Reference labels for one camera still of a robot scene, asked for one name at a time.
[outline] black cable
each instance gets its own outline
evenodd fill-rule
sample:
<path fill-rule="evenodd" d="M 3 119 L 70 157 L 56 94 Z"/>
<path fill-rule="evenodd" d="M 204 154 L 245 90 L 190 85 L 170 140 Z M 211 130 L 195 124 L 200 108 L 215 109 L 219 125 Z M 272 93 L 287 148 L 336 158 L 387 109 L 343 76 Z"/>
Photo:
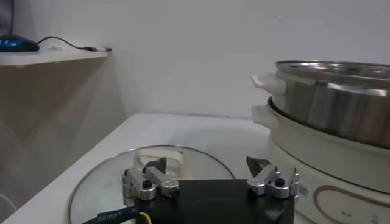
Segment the black cable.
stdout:
<path fill-rule="evenodd" d="M 58 40 L 60 40 L 60 41 L 65 42 L 65 43 L 68 44 L 69 46 L 72 46 L 72 47 L 78 49 L 78 50 L 83 50 L 82 47 L 77 47 L 77 46 L 75 46 L 75 45 L 73 45 L 73 44 L 67 42 L 66 40 L 64 40 L 64 39 L 62 39 L 62 38 L 60 38 L 60 37 L 56 37 L 56 36 L 48 36 L 48 37 L 45 37 L 44 39 L 38 41 L 37 44 L 40 44 L 40 43 L 44 42 L 44 41 L 47 40 L 47 39 L 58 39 Z"/>
<path fill-rule="evenodd" d="M 60 37 L 57 37 L 57 36 L 48 36 L 48 37 L 45 37 L 45 38 L 43 38 L 42 40 L 38 41 L 37 44 L 40 44 L 40 43 L 44 42 L 44 41 L 47 40 L 47 39 L 58 39 L 58 40 L 60 40 L 60 41 L 65 42 L 65 43 L 68 44 L 69 46 L 78 49 L 78 50 L 93 51 L 93 52 L 96 52 L 96 51 L 106 51 L 106 52 L 112 51 L 112 49 L 109 48 L 109 47 L 103 47 L 103 48 L 96 48 L 96 47 L 77 47 L 77 46 L 75 46 L 75 45 L 69 43 L 68 41 L 64 40 L 63 38 L 60 38 Z"/>

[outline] pot handle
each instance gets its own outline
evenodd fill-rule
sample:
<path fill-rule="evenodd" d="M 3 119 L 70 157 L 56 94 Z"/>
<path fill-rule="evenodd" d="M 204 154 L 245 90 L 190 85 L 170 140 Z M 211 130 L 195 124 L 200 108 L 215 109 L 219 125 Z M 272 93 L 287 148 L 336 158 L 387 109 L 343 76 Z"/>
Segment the pot handle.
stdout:
<path fill-rule="evenodd" d="M 279 128 L 279 120 L 269 111 L 267 105 L 252 106 L 252 117 L 256 124 L 260 124 L 271 131 Z"/>
<path fill-rule="evenodd" d="M 272 95 L 282 95 L 286 92 L 286 82 L 276 77 L 275 74 L 253 75 L 252 81 L 256 88 L 263 89 Z"/>

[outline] metal bracket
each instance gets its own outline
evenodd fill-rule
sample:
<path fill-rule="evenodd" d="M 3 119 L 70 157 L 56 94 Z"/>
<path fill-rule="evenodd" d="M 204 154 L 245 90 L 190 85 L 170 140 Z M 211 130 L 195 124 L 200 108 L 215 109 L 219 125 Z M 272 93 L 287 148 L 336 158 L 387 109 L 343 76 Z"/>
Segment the metal bracket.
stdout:
<path fill-rule="evenodd" d="M 126 170 L 126 187 L 125 193 L 129 196 L 137 196 L 141 200 L 153 200 L 156 197 L 156 185 L 145 179 L 135 167 Z"/>
<path fill-rule="evenodd" d="M 271 194 L 276 198 L 298 197 L 299 173 L 296 169 L 283 172 L 278 179 L 271 183 Z"/>
<path fill-rule="evenodd" d="M 160 187 L 162 196 L 177 198 L 180 195 L 179 182 L 168 178 L 154 166 L 146 168 L 145 178 Z"/>
<path fill-rule="evenodd" d="M 253 190 L 255 195 L 261 196 L 265 194 L 266 185 L 270 181 L 276 180 L 280 175 L 277 168 L 268 164 L 254 178 L 247 180 L 249 189 Z"/>

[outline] blue mouse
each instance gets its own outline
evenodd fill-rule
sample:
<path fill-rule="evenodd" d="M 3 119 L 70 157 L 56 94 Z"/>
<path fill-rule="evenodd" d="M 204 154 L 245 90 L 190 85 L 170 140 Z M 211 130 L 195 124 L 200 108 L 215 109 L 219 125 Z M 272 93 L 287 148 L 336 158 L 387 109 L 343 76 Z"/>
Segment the blue mouse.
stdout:
<path fill-rule="evenodd" d="M 17 35 L 3 35 L 0 37 L 0 52 L 35 52 L 39 45 L 27 38 Z"/>

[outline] screw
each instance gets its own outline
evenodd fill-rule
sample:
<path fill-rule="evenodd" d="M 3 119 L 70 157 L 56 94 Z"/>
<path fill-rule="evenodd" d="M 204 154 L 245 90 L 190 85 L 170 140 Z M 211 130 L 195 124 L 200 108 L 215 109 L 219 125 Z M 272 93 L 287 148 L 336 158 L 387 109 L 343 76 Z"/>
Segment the screw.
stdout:
<path fill-rule="evenodd" d="M 277 180 L 275 180 L 275 185 L 276 185 L 277 187 L 284 187 L 284 186 L 285 186 L 285 181 L 284 181 L 284 179 L 278 178 Z"/>
<path fill-rule="evenodd" d="M 152 182 L 149 180 L 144 180 L 142 182 L 142 188 L 143 189 L 150 189 L 152 187 Z"/>

